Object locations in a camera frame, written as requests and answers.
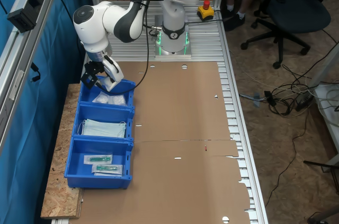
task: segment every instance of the hole in cardboard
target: hole in cardboard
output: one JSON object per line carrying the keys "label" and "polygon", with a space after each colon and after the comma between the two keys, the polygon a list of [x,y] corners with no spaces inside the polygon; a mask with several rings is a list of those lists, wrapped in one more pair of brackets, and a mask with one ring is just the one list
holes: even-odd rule
{"label": "hole in cardboard", "polygon": [[226,216],[224,216],[224,217],[222,218],[222,221],[223,221],[223,223],[229,223],[229,218],[226,217]]}

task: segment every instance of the black chair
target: black chair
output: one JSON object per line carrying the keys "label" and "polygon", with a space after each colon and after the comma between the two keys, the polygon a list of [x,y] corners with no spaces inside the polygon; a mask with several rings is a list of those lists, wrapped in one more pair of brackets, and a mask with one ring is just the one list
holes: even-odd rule
{"label": "black chair", "polygon": [[274,43],[278,43],[279,61],[273,64],[274,69],[280,68],[283,59],[283,39],[291,40],[304,48],[302,55],[306,55],[310,46],[300,40],[293,33],[308,33],[322,30],[331,22],[327,9],[322,5],[323,0],[263,0],[255,16],[260,12],[269,15],[274,24],[263,19],[257,19],[252,28],[257,28],[258,23],[269,28],[271,32],[251,38],[241,44],[241,49],[248,48],[250,42],[274,37]]}

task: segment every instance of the face mask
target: face mask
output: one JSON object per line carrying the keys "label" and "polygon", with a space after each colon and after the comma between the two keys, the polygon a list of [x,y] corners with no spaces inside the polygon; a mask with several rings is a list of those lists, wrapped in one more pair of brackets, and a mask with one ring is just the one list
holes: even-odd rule
{"label": "face mask", "polygon": [[124,138],[125,131],[126,131],[125,122],[107,123],[107,122],[97,122],[97,121],[87,119],[82,122],[82,125],[83,125],[82,135],[86,135],[86,136]]}

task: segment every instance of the plastic bag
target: plastic bag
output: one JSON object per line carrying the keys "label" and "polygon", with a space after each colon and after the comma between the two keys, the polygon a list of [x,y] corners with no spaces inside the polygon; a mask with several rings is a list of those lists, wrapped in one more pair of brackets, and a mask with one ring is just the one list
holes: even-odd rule
{"label": "plastic bag", "polygon": [[100,94],[92,101],[94,103],[102,103],[102,104],[108,104],[109,103],[110,96],[107,94],[100,92]]}
{"label": "plastic bag", "polygon": [[102,103],[102,104],[111,104],[111,105],[119,105],[119,106],[127,106],[125,96],[123,95],[116,95],[116,96],[109,96],[103,92],[92,101],[94,103]]}
{"label": "plastic bag", "polygon": [[84,164],[112,164],[113,155],[85,155]]}
{"label": "plastic bag", "polygon": [[122,175],[122,165],[94,164],[92,166],[92,173]]}

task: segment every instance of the blue bin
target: blue bin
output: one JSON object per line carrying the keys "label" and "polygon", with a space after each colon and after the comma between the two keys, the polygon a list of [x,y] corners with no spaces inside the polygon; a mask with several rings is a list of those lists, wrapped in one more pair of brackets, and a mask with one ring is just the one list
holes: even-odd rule
{"label": "blue bin", "polygon": [[[72,137],[65,168],[69,187],[126,189],[132,181],[130,174],[132,142]],[[123,165],[122,176],[96,176],[92,165],[84,164],[84,155],[112,154],[112,164]]]}
{"label": "blue bin", "polygon": [[133,141],[132,138],[132,123],[134,117],[134,110],[128,107],[116,106],[116,105],[93,105],[86,103],[78,103],[76,110],[72,136],[95,138],[95,136],[85,136],[82,134],[81,123],[86,119],[91,119],[97,122],[109,122],[109,123],[126,123],[126,131],[124,138],[114,137],[100,137],[102,139],[115,139]]}
{"label": "blue bin", "polygon": [[[115,88],[113,88],[112,92],[121,93],[129,89],[132,89],[133,87],[135,87],[135,85],[136,83],[123,79],[118,85],[116,85]],[[88,89],[83,83],[81,83],[79,102],[81,103],[87,102],[87,103],[98,104],[98,105],[107,105],[107,104],[92,102],[100,94],[100,92],[102,92],[102,90],[97,86],[93,86],[92,89]],[[129,107],[131,109],[134,109],[133,95],[134,95],[134,89],[123,94],[126,100],[126,105],[127,105],[126,107]]]}

